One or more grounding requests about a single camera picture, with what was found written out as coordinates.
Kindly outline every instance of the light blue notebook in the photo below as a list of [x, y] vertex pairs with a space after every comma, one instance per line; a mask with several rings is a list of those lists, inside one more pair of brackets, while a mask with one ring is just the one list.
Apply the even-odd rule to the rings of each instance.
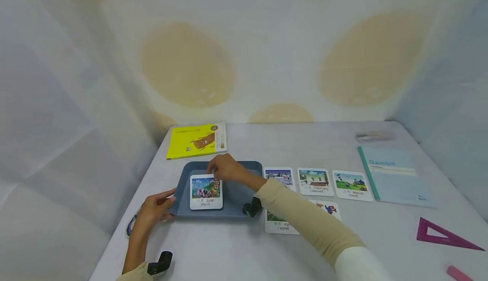
[[376, 200], [435, 207], [406, 152], [364, 146], [358, 150]]

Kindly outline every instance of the eraser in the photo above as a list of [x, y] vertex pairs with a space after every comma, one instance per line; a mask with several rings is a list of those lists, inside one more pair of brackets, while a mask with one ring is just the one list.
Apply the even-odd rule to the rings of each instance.
[[447, 268], [447, 274], [457, 281], [473, 281], [472, 278], [466, 276], [462, 271], [452, 265]]

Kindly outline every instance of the notebook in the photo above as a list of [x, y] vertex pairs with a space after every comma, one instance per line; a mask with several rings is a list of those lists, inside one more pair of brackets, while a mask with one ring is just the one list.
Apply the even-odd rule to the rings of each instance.
[[408, 153], [365, 146], [359, 146], [358, 150], [376, 200], [435, 207]]
[[225, 123], [175, 127], [171, 131], [166, 159], [227, 152]]

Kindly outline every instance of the wall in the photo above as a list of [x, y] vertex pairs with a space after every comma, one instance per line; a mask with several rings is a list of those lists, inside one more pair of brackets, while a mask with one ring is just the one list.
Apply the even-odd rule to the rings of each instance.
[[157, 149], [70, 6], [0, 0], [0, 280], [88, 280]]
[[427, 63], [394, 114], [488, 221], [488, 0], [463, 20]]
[[89, 0], [163, 129], [384, 120], [449, 1]]

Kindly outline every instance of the black clip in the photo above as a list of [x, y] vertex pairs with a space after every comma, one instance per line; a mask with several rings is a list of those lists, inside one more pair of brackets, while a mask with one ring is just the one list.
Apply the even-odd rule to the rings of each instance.
[[257, 197], [253, 197], [251, 203], [243, 205], [243, 213], [248, 217], [255, 217], [262, 209], [261, 200]]
[[163, 271], [166, 271], [170, 264], [171, 259], [173, 258], [173, 253], [169, 251], [161, 252], [161, 256], [159, 257], [159, 261], [156, 263], [150, 263], [147, 266], [147, 273], [150, 275], [159, 274]]

